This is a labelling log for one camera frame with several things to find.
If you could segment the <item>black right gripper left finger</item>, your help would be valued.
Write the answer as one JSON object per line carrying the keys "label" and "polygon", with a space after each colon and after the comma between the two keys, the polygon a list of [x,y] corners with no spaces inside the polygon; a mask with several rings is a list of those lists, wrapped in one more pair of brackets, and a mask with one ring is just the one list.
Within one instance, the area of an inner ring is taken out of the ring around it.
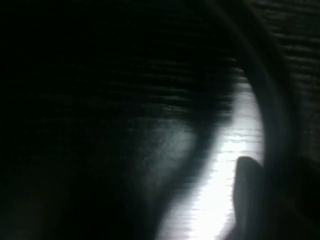
{"label": "black right gripper left finger", "polygon": [[262,236],[265,178],[262,166],[248,156],[238,158],[233,184],[236,229],[241,240],[259,240]]}

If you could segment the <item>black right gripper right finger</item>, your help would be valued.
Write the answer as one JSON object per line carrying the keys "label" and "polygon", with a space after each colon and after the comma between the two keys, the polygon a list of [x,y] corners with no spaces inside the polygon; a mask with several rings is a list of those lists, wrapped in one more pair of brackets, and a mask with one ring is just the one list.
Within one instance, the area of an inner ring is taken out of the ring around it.
{"label": "black right gripper right finger", "polygon": [[320,165],[292,154],[290,164],[295,183],[294,207],[288,229],[289,240],[320,238]]}

